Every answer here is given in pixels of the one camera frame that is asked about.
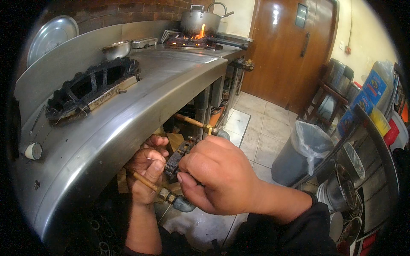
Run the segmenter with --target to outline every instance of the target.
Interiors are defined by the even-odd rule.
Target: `cast iron burner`
[[[84,73],[75,74],[72,80],[65,81],[62,88],[55,91],[52,99],[48,100],[46,118],[59,121],[79,113],[90,113],[107,99],[126,91],[117,88],[121,82],[133,76],[136,77],[134,80],[139,81],[138,65],[138,61],[128,57],[116,58],[91,66]]]
[[[171,48],[183,49],[222,49],[221,45],[212,42],[211,37],[205,36],[200,39],[194,39],[193,36],[183,36],[182,34],[170,36],[166,41],[166,45]]]

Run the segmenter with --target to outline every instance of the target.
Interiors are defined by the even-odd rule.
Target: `left hand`
[[[169,155],[163,147],[166,146],[168,142],[168,138],[166,137],[152,135],[145,141],[142,148],[124,165],[124,168],[131,172],[138,172],[151,182],[157,184],[157,186],[161,186],[161,174],[164,171],[166,163],[164,156]],[[153,202],[156,196],[155,191],[136,180],[134,176],[128,173],[127,182],[130,191],[132,191],[134,205],[146,206]]]

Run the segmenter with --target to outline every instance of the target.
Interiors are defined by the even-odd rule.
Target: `tiled floor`
[[[272,184],[272,163],[290,137],[297,115],[273,103],[241,92],[234,99],[224,128],[231,142],[245,153],[259,179]],[[316,193],[317,181],[303,184],[299,189]],[[248,213],[218,216],[195,209],[182,213],[166,205],[157,206],[157,220],[169,232],[185,234],[189,244],[201,251],[231,244]]]

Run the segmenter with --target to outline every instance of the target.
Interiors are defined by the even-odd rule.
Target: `screw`
[[[34,182],[34,190],[37,190],[40,187],[40,182],[38,180],[36,180]]]

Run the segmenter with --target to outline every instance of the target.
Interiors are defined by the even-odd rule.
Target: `red container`
[[[397,125],[393,121],[393,119],[390,119],[389,125],[390,125],[391,129],[383,137],[387,146],[390,146],[391,144],[393,144],[394,141],[397,139],[397,136],[399,136],[399,133],[400,133],[400,131],[397,128]]]

